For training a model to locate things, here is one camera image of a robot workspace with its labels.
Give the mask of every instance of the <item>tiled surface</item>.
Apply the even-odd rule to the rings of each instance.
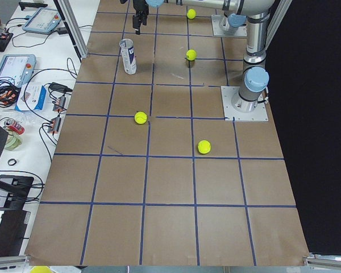
[[[132,6],[99,5],[27,253],[35,264],[298,265],[307,254],[277,133],[223,120],[245,40],[212,37],[212,9],[164,4],[142,35]],[[121,38],[134,41],[124,72]],[[198,59],[184,59],[189,48]],[[137,111],[148,122],[137,125]],[[197,143],[207,139],[211,152]]]

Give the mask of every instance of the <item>blue joint cap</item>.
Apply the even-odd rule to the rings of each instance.
[[[230,14],[227,17],[227,21],[231,27],[240,27],[246,22],[245,15],[236,15],[235,13]]]
[[[269,83],[269,74],[262,67],[253,67],[246,72],[245,85],[252,92],[263,91]]]
[[[160,7],[164,3],[164,0],[145,0],[151,7]]]

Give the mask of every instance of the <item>white desk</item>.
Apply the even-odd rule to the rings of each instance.
[[[52,0],[47,0],[45,3],[48,4],[49,8],[56,8]],[[70,3],[79,26],[93,24],[99,0],[70,0]],[[24,18],[27,15],[32,15],[35,11],[35,8],[28,7],[22,11],[18,6],[12,18]],[[7,26],[16,26],[17,24],[24,24],[25,22],[25,20],[14,20],[9,22]],[[10,32],[14,34],[14,37],[24,33],[21,27],[13,27],[10,29]],[[87,44],[90,36],[90,28],[82,28],[81,33]],[[14,44],[16,46],[31,46],[42,43],[46,37],[47,36],[43,34],[28,32],[15,38]],[[36,66],[37,69],[66,69],[66,59],[69,57],[73,60],[76,69],[79,69],[81,65],[68,34],[59,35],[58,33],[53,33],[44,44],[32,48],[14,47],[13,41],[10,41],[5,52],[0,52],[0,61],[5,54],[34,54],[38,61]]]
[[[45,3],[48,4],[48,7],[55,8],[52,1],[45,0]],[[98,8],[99,0],[70,0],[72,5],[73,12],[76,16],[79,26],[84,25],[92,25],[95,14]],[[20,10],[20,7],[16,9],[12,18],[16,17],[25,17],[26,15],[33,14],[35,9],[26,8],[24,11]],[[21,21],[16,20],[10,22],[9,26],[15,26],[19,24]],[[23,30],[21,27],[15,27],[11,29],[14,33],[14,36],[22,33]],[[88,38],[90,36],[90,28],[83,28],[82,34],[84,36],[85,42],[87,43]],[[30,34],[26,33],[17,39],[14,40],[15,45],[32,45],[41,43],[45,39],[45,35],[40,34]],[[34,48],[15,48],[10,43],[6,48],[5,52],[0,52],[0,61],[2,56],[5,54],[35,54],[37,57],[37,65],[35,72],[46,68],[61,68],[66,69],[66,60],[68,57],[72,58],[74,61],[76,70],[78,71],[81,63],[78,60],[78,57],[74,51],[70,38],[67,35],[59,36],[58,34],[52,34],[51,37],[48,38],[47,42],[43,45],[39,45]],[[76,80],[65,71],[45,71],[39,73],[32,82],[40,82],[43,85],[48,82],[58,82],[60,84],[64,84],[70,88],[74,87]],[[17,147],[14,151],[6,151],[2,153],[0,157],[0,170],[20,170],[33,172],[40,176],[45,183],[47,179],[47,175],[49,172],[49,168],[51,166],[51,162],[49,161],[49,156],[47,150],[44,147],[43,142],[39,137],[39,127],[44,122],[43,119],[37,117],[35,114],[27,111],[24,113],[17,112],[13,110],[14,107],[8,109],[0,108],[0,118],[3,117],[11,117],[18,121],[22,122],[22,125],[25,128],[25,133],[21,136],[23,143]],[[53,104],[52,99],[49,98],[49,94],[47,93],[45,104],[43,106],[43,110],[38,111],[38,114],[42,115],[46,119],[51,119],[57,116],[56,112],[52,111]],[[55,146],[52,142],[42,133],[43,139],[53,156],[55,151]],[[18,163],[15,166],[8,166],[7,161],[11,158],[15,158]],[[23,176],[31,176],[27,173],[17,173],[17,172],[0,172],[1,174],[7,175],[23,175]],[[34,177],[34,183],[39,183],[37,177]],[[39,193],[39,189],[31,189],[29,193],[29,197],[35,197]],[[34,224],[34,219],[36,216],[36,212],[39,204],[25,204],[23,210],[31,212],[29,223],[27,226],[25,237],[29,237],[31,234],[31,230]],[[22,248],[20,251],[20,255],[24,254],[26,249],[28,240],[24,240],[22,244]]]

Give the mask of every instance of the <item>soda can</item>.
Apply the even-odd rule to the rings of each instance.
[[[5,127],[9,130],[16,132],[18,135],[21,135],[25,132],[23,126],[21,126],[15,119],[9,118],[5,122]]]
[[[123,64],[125,72],[129,75],[136,72],[136,61],[134,54],[134,43],[130,39],[123,39],[120,41],[121,56],[123,57]]]

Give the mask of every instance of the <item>black ring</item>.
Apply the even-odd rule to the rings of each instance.
[[[11,158],[7,161],[7,164],[9,166],[14,166],[15,164],[17,164],[17,160],[15,158]]]

